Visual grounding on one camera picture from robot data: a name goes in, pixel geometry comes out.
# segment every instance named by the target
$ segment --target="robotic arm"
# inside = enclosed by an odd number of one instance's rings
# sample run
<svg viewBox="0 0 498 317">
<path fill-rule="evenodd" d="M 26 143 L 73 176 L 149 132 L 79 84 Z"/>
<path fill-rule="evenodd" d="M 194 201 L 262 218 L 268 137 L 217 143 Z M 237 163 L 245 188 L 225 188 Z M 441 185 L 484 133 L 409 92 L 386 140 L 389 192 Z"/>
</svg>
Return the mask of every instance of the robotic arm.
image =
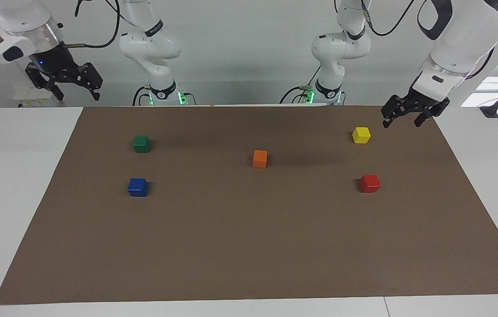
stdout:
<svg viewBox="0 0 498 317">
<path fill-rule="evenodd" d="M 419 127 L 439 116 L 450 100 L 446 97 L 469 76 L 480 59 L 498 42 L 498 0 L 431 0 L 438 18 L 431 29 L 419 24 L 435 47 L 420 68 L 404 98 L 396 95 L 382 108 L 384 127 L 410 112 L 420 112 Z"/>
<path fill-rule="evenodd" d="M 0 0 L 0 63 L 28 56 L 26 74 L 36 86 L 62 100 L 57 82 L 70 82 L 90 91 L 94 100 L 102 78 L 91 63 L 78 66 L 64 46 L 60 32 L 45 6 L 37 0 Z"/>
<path fill-rule="evenodd" d="M 370 7 L 372 0 L 366 0 Z M 316 100 L 337 104 L 345 67 L 341 62 L 366 56 L 372 46 L 370 36 L 365 32 L 366 19 L 360 0 L 343 0 L 339 6 L 337 22 L 342 33 L 328 33 L 318 36 L 312 43 L 311 52 L 321 63 L 319 77 L 315 82 Z"/>
<path fill-rule="evenodd" d="M 144 69 L 156 104 L 184 104 L 180 84 L 165 62 L 180 55 L 178 40 L 163 28 L 150 0 L 124 0 L 124 8 L 129 22 L 143 31 L 122 34 L 120 49 Z"/>
</svg>

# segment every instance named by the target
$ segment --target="brown table surface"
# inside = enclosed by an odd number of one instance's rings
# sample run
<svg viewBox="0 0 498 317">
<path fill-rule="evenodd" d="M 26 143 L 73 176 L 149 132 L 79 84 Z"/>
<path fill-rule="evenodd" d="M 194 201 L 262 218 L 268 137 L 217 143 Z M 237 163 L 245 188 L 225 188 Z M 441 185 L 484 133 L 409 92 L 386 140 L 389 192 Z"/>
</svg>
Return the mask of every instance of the brown table surface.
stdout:
<svg viewBox="0 0 498 317">
<path fill-rule="evenodd" d="M 0 304 L 498 293 L 498 231 L 438 126 L 412 119 L 85 108 Z M 134 153 L 136 135 L 150 153 Z M 377 193 L 359 191 L 364 174 Z M 129 196 L 130 178 L 148 197 Z"/>
</svg>

